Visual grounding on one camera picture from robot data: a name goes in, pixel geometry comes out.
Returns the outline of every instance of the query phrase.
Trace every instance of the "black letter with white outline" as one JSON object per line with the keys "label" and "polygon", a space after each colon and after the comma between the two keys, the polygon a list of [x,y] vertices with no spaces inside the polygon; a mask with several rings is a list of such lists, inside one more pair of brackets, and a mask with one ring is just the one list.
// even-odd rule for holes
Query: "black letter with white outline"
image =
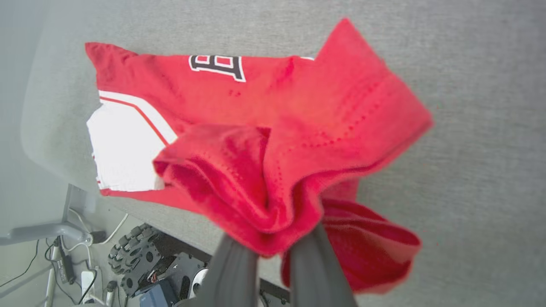
{"label": "black letter with white outline", "polygon": [[[218,60],[228,60],[229,64],[220,63]],[[230,75],[235,81],[246,82],[240,56],[192,55],[189,57],[189,67],[195,72],[203,70]]]}

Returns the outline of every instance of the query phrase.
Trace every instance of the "red stripe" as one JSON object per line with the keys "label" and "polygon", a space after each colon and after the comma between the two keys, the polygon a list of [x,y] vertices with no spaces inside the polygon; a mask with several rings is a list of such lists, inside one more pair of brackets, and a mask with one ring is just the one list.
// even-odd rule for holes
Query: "red stripe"
{"label": "red stripe", "polygon": [[156,128],[156,126],[153,125],[152,121],[148,118],[148,116],[146,116],[146,114],[144,114],[144,112],[142,112],[142,110],[140,110],[139,107],[137,107],[136,105],[134,105],[134,104],[132,104],[132,103],[128,103],[128,102],[121,101],[121,100],[117,100],[117,99],[105,98],[105,97],[102,97],[102,96],[100,96],[100,99],[106,100],[106,101],[110,101],[110,102],[119,103],[119,104],[128,105],[129,107],[133,107],[136,111],[138,111],[138,113],[140,113],[140,115],[142,115],[142,117],[144,118],[144,120],[146,120],[146,122],[148,123],[148,125],[150,125],[150,127],[151,127],[151,128],[153,129],[153,131],[157,134],[157,136],[158,136],[159,139],[163,142],[163,144],[164,144],[165,146],[169,145],[169,143],[167,142],[167,140],[165,140],[165,138],[161,135],[161,133],[159,132],[159,130]]}

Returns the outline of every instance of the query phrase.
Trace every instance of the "gray fabric surface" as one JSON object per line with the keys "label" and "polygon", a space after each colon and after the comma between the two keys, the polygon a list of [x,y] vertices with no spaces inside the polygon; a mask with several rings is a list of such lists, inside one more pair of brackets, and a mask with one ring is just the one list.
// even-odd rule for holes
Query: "gray fabric surface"
{"label": "gray fabric surface", "polygon": [[[85,121],[99,106],[83,43],[153,54],[313,56],[352,19],[436,127],[361,185],[415,230],[414,272],[360,306],[546,304],[546,4],[542,0],[53,1],[22,119],[27,154],[97,191]],[[211,252],[221,231],[160,205],[101,199]],[[278,258],[261,265],[278,282]]]}

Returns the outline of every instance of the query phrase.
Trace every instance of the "red jersey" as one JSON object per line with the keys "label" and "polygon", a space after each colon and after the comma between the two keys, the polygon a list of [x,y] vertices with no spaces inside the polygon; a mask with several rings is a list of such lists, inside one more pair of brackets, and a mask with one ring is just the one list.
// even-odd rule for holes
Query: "red jersey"
{"label": "red jersey", "polygon": [[[420,241],[354,202],[432,124],[348,20],[315,60],[138,55],[87,43],[101,193],[206,215],[270,256],[323,222],[355,291],[405,278]],[[283,281],[289,270],[283,264]]]}

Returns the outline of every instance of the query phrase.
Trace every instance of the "red fabric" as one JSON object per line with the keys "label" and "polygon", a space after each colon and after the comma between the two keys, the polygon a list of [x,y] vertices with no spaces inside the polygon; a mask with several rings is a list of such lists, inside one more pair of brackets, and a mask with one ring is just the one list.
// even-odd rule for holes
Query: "red fabric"
{"label": "red fabric", "polygon": [[188,56],[86,50],[100,90],[147,100],[178,135],[153,162],[164,190],[102,194],[204,214],[263,256],[286,252],[322,220],[353,291],[383,293],[405,279],[420,240],[355,203],[356,179],[432,119],[348,20],[314,61],[243,57],[246,82],[192,71]]}

